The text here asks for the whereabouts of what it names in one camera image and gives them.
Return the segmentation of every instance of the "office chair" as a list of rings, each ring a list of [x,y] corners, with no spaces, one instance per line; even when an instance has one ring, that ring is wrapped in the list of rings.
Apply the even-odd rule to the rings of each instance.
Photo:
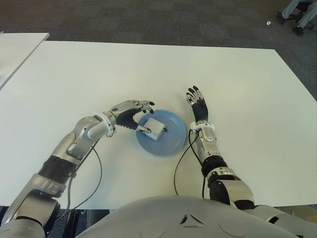
[[[285,21],[296,20],[296,23],[299,22],[299,20],[302,19],[304,13],[307,11],[309,5],[309,3],[300,2],[296,8],[301,12],[297,15],[291,14],[287,19],[285,19]],[[315,25],[312,22],[308,22],[307,26],[310,30],[312,30]]]

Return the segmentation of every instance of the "floor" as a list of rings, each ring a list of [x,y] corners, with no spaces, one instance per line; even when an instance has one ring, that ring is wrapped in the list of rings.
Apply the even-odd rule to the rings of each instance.
[[[0,0],[0,31],[49,32],[58,41],[275,49],[316,99],[317,27],[298,37],[294,22],[280,25],[274,12],[288,2]]]

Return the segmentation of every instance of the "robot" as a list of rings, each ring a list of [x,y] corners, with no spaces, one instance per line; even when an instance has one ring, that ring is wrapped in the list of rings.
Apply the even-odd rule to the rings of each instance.
[[[194,86],[186,95],[195,122],[195,135],[202,174],[210,199],[159,196],[142,199],[116,210],[78,238],[316,238],[317,224],[288,215],[266,205],[254,204],[249,187],[222,158],[208,121],[201,91]],[[112,137],[115,125],[150,133],[133,120],[141,111],[153,113],[151,101],[129,100],[108,112],[78,121],[34,174],[6,211],[0,238],[45,238],[59,211],[59,198],[73,179],[85,156],[98,140]]]

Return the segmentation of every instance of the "wire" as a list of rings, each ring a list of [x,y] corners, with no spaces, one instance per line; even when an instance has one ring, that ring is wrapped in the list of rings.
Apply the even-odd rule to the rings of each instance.
[[[75,174],[74,173],[74,176],[72,176],[69,180],[69,183],[68,183],[68,190],[67,190],[67,207],[66,207],[66,210],[65,212],[60,215],[59,217],[57,217],[57,219],[55,220],[55,222],[59,221],[62,217],[64,217],[65,215],[67,215],[68,213],[70,213],[71,211],[75,210],[77,207],[81,206],[82,204],[84,204],[85,202],[87,202],[97,191],[97,189],[99,188],[99,185],[101,183],[101,180],[102,180],[102,177],[103,177],[103,166],[101,164],[101,159],[97,153],[97,151],[95,150],[95,145],[97,144],[98,141],[96,141],[94,143],[94,145],[90,148],[90,150],[88,151],[88,153],[86,154],[86,156],[82,159],[81,163],[78,165],[78,167],[76,168],[75,172],[78,171],[78,169],[81,167],[81,165],[83,164],[83,162],[87,159],[87,157],[89,156],[89,154],[94,151],[94,153],[96,154],[97,158],[98,158],[98,161],[99,161],[99,165],[100,165],[100,178],[99,178],[99,181],[98,181],[98,184],[95,188],[95,190],[92,192],[92,194],[90,194],[89,197],[87,197],[84,201],[82,201],[81,203],[79,203],[77,206],[75,206],[74,208],[72,208],[71,210],[69,209],[70,207],[70,188],[71,188],[71,184],[73,182],[73,179],[75,177]]]
[[[95,190],[92,192],[92,194],[90,194],[89,197],[87,197],[84,201],[82,201],[81,203],[79,203],[77,206],[75,206],[74,208],[72,208],[71,211],[72,211],[72,210],[75,210],[77,207],[79,207],[79,206],[81,206],[82,204],[84,204],[85,202],[87,202],[87,201],[96,193],[96,191],[97,191],[97,189],[99,188],[99,185],[100,185],[100,183],[101,183],[101,179],[103,178],[103,166],[102,166],[102,164],[101,164],[100,157],[99,157],[97,151],[96,151],[94,148],[93,148],[93,151],[94,151],[94,153],[96,154],[96,156],[97,156],[97,158],[98,158],[98,161],[99,161],[99,165],[100,165],[100,178],[99,178],[98,184],[97,184]]]
[[[71,183],[73,182],[73,178],[74,177],[71,177],[70,180],[69,180],[69,183],[68,183],[68,189],[67,189],[67,207],[65,209],[65,212],[60,215],[59,217],[56,218],[55,222],[59,221],[63,216],[66,215],[66,213],[68,212],[69,210],[69,207],[70,207],[70,188],[71,188]]]
[[[189,140],[190,140],[190,132],[191,132],[191,130],[188,132],[188,138],[189,138]],[[174,178],[173,178],[173,184],[174,184],[174,189],[175,189],[176,195],[178,195],[178,192],[177,192],[177,189],[176,189],[176,183],[175,183],[177,168],[178,168],[180,162],[182,161],[184,155],[186,154],[186,152],[189,150],[189,148],[190,148],[190,147],[193,145],[193,143],[196,141],[197,137],[198,137],[198,134],[197,134],[197,136],[195,137],[195,140],[194,140],[192,143],[190,143],[189,146],[187,147],[187,149],[184,151],[183,155],[180,157],[180,159],[179,159],[179,161],[178,161],[178,163],[177,163],[177,165],[176,165],[176,167],[175,167]]]
[[[206,184],[206,177],[204,176],[204,180],[203,180],[203,190],[202,190],[202,198],[205,198],[205,184]]]
[[[202,162],[200,161],[198,155],[196,154],[196,152],[195,152],[195,150],[194,150],[194,148],[193,148],[193,143],[191,143],[191,141],[190,141],[190,134],[188,134],[188,141],[189,141],[189,146],[190,146],[190,148],[192,149],[194,155],[196,156],[196,159],[198,160],[198,163],[199,163],[200,165],[202,165]]]

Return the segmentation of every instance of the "table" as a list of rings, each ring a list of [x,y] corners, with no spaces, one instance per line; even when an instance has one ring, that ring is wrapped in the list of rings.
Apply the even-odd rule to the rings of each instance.
[[[0,90],[48,33],[0,34]]]
[[[317,203],[316,101],[274,50],[43,42],[0,93],[0,205],[8,205],[77,121],[128,99],[194,120],[186,102],[198,86],[215,125],[222,156],[256,204]],[[116,209],[156,195],[174,195],[180,155],[145,152],[135,132],[117,126],[97,145],[104,176],[83,209]],[[99,179],[91,154],[72,185],[71,207]],[[203,177],[190,152],[180,164],[180,195],[200,196]],[[66,193],[60,199],[66,206]]]

